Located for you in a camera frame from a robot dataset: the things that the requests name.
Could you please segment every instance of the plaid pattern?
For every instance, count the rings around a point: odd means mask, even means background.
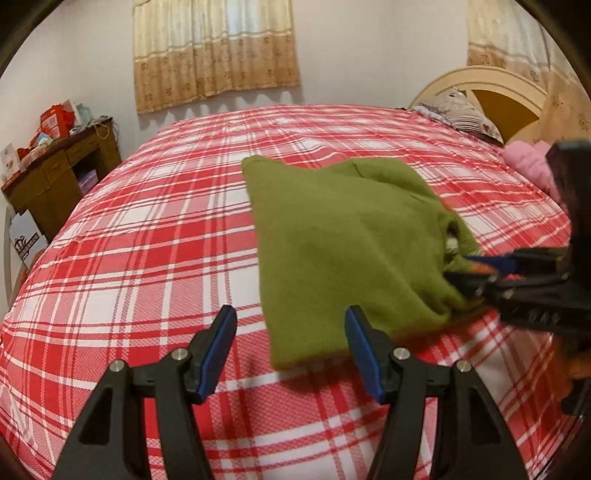
[[[211,323],[239,327],[218,393],[196,408],[217,478],[363,479],[386,410],[351,360],[288,371],[268,363],[252,215],[241,160],[304,168],[398,157],[466,220],[488,253],[564,245],[569,222],[510,170],[500,151],[417,113],[360,106],[275,106],[173,124],[87,195],[43,255],[1,327],[0,432],[36,478],[49,478],[96,381],[116,358],[154,362]],[[554,398],[548,335],[501,326],[490,312],[412,345],[420,358],[478,369],[531,475],[569,427]],[[427,404],[417,479],[433,450]],[[147,404],[152,475],[166,477]]]

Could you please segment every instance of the beige curtain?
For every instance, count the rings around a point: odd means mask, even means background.
[[[135,0],[138,113],[300,84],[290,0]]]
[[[548,92],[539,139],[589,137],[591,102],[548,32],[515,0],[468,0],[468,65],[523,75]]]

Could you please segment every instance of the green sweater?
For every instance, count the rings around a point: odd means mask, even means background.
[[[468,270],[462,255],[478,245],[402,161],[355,158],[309,170],[257,156],[242,171],[275,368],[346,352],[350,305],[399,340],[469,308],[442,273]],[[451,253],[449,234],[459,241]]]

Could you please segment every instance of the white wall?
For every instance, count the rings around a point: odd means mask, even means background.
[[[226,93],[137,116],[133,0],[66,0],[0,79],[0,145],[28,142],[39,114],[73,97],[112,115],[127,158],[175,120],[275,103],[407,106],[466,63],[466,0],[293,0],[302,87]]]
[[[0,77],[0,148],[11,142],[26,147],[45,110],[80,94],[71,75],[65,11],[57,9],[31,33]]]
[[[119,124],[123,158],[164,125],[275,103],[408,106],[441,74],[466,64],[466,0],[293,0],[302,87],[229,92],[166,112],[135,113],[132,0],[70,0],[70,51],[85,101]]]

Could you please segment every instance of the metal screw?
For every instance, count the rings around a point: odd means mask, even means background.
[[[121,372],[125,368],[125,362],[123,360],[115,360],[109,365],[109,370],[115,373]]]
[[[462,373],[472,370],[470,362],[467,362],[466,360],[460,360],[458,363],[456,363],[456,368]]]
[[[189,351],[186,348],[177,348],[173,350],[172,357],[176,361],[185,360],[189,356]]]
[[[406,348],[398,347],[394,350],[394,358],[396,360],[406,360],[410,358],[410,351]]]

